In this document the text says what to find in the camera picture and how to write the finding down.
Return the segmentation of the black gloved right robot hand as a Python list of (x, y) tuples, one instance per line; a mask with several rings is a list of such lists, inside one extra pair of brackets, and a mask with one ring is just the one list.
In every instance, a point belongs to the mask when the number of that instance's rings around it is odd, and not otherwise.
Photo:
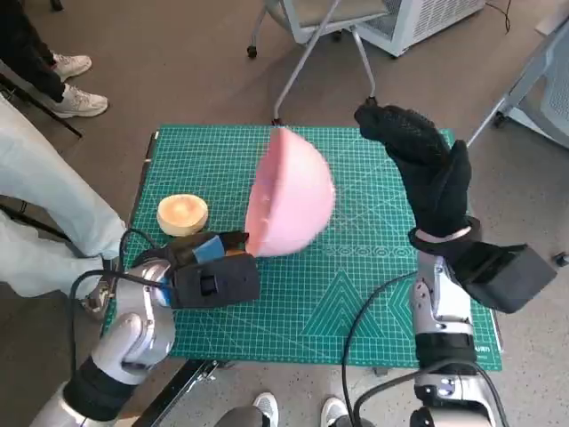
[(464, 141), (449, 146), (432, 121), (395, 105), (362, 105), (355, 120), (361, 135), (380, 142), (395, 162), (419, 230), (445, 238), (469, 226), (471, 165)]

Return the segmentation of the black left robot hand, blue tape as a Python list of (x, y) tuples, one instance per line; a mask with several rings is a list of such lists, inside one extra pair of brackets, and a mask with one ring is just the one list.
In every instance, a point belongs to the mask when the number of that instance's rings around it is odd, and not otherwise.
[(249, 238), (241, 230), (226, 232), (204, 231), (175, 238), (169, 245), (170, 261), (175, 267), (205, 264), (223, 258), (230, 249), (239, 249)]

